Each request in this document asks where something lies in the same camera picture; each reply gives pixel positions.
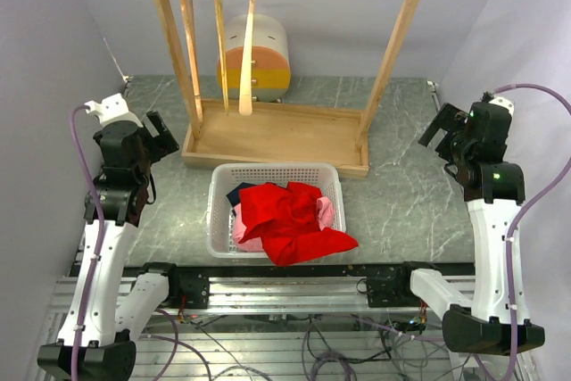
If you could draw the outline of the navy blue t shirt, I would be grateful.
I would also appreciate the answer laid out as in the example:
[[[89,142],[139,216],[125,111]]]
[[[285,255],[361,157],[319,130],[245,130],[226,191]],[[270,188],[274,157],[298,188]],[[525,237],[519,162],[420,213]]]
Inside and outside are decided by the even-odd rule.
[[[253,184],[242,182],[226,194],[226,198],[231,205],[231,212],[233,215],[236,215],[236,206],[240,203],[240,191],[250,187],[253,187]]]

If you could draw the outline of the cream plastic hanger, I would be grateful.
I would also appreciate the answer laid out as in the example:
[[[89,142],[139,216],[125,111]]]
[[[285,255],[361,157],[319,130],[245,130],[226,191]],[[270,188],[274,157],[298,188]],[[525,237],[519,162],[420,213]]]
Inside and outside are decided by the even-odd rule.
[[[256,0],[248,0],[239,88],[239,113],[252,115],[252,48]]]

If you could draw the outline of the wooden hanger with metal hook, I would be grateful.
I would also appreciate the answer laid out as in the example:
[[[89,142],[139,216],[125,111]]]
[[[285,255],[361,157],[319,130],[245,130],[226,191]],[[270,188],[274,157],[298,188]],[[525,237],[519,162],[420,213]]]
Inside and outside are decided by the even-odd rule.
[[[193,0],[179,0],[179,2],[186,35],[186,49],[190,66],[190,79],[194,96],[194,104],[198,121],[202,122],[203,108],[200,88],[200,76],[196,56]]]

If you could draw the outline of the pink t shirt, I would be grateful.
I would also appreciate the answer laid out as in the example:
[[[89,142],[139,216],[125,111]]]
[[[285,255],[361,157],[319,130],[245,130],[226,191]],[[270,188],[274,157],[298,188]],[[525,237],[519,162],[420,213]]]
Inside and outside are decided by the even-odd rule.
[[[236,248],[247,253],[263,252],[262,241],[259,237],[255,237],[244,243],[241,242],[246,231],[246,225],[242,219],[241,203],[233,208],[233,213],[235,214],[235,220],[232,230],[232,239]],[[334,226],[335,208],[331,200],[326,196],[322,196],[317,200],[317,220],[320,230]]]

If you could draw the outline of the red t shirt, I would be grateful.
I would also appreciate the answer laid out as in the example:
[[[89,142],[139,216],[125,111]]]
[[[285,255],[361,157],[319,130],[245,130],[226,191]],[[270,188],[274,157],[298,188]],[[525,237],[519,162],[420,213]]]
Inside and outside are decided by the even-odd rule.
[[[356,239],[333,227],[319,229],[319,188],[299,182],[285,187],[272,183],[240,191],[246,231],[241,242],[255,237],[263,252],[278,266],[311,261],[359,246]]]

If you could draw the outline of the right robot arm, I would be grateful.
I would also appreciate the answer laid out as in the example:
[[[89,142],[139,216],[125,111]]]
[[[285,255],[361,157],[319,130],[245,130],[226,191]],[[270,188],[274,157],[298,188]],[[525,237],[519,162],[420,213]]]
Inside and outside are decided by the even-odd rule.
[[[532,323],[524,302],[518,232],[512,226],[523,210],[522,169],[506,162],[514,104],[503,97],[472,104],[468,112],[444,104],[418,140],[435,152],[460,184],[475,246],[475,285],[466,297],[436,269],[414,269],[393,284],[394,298],[410,306],[425,302],[442,322],[452,352],[507,356],[541,347],[543,327]]]

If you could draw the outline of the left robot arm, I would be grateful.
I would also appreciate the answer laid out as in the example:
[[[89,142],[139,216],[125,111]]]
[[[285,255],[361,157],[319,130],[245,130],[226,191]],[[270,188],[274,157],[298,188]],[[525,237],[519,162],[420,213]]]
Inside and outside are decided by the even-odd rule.
[[[128,380],[135,367],[136,341],[162,306],[181,298],[171,263],[150,263],[124,299],[120,284],[130,246],[145,206],[156,200],[152,166],[178,150],[161,115],[149,111],[152,135],[125,114],[95,133],[103,162],[87,178],[84,256],[70,309],[56,340],[40,347],[37,364],[56,380]]]

